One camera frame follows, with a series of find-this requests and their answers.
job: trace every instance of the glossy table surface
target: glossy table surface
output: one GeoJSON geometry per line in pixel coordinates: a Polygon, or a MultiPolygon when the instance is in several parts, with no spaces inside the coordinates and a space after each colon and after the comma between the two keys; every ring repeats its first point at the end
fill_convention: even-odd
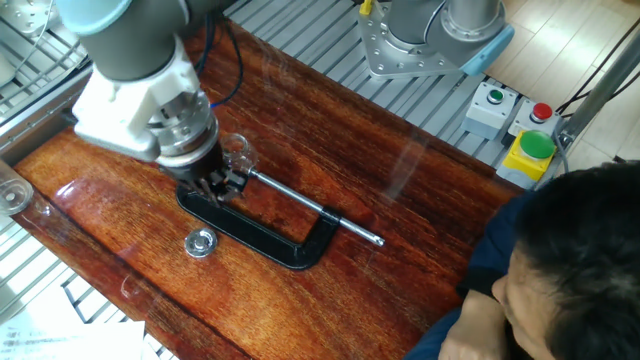
{"type": "MultiPolygon", "coordinates": [[[[320,262],[292,271],[204,225],[156,166],[89,145],[71,129],[16,166],[37,189],[14,219],[181,359],[399,359],[459,304],[455,284],[498,207],[519,192],[490,167],[234,28],[244,83],[215,109],[260,171],[381,235],[340,229],[320,262]]],[[[192,58],[202,39],[186,43],[192,58]]],[[[234,87],[224,39],[201,77],[212,101],[234,87]]],[[[316,214],[252,180],[234,206],[294,240],[316,214]]]]}

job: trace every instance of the control box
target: control box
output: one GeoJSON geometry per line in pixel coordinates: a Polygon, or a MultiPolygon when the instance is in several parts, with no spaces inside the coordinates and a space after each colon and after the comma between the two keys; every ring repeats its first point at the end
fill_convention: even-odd
{"type": "Polygon", "coordinates": [[[516,104],[517,94],[483,82],[471,100],[460,127],[472,134],[494,140],[516,104]]]}
{"type": "Polygon", "coordinates": [[[502,139],[502,144],[510,146],[521,131],[537,130],[553,137],[560,120],[560,114],[553,111],[551,106],[526,99],[502,139]]]}

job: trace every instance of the metal washer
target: metal washer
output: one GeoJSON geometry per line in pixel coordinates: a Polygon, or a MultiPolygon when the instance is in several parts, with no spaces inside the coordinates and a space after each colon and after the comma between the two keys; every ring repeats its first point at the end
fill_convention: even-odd
{"type": "Polygon", "coordinates": [[[218,246],[218,236],[213,230],[199,229],[192,231],[184,239],[184,248],[194,258],[203,258],[218,246]]]}

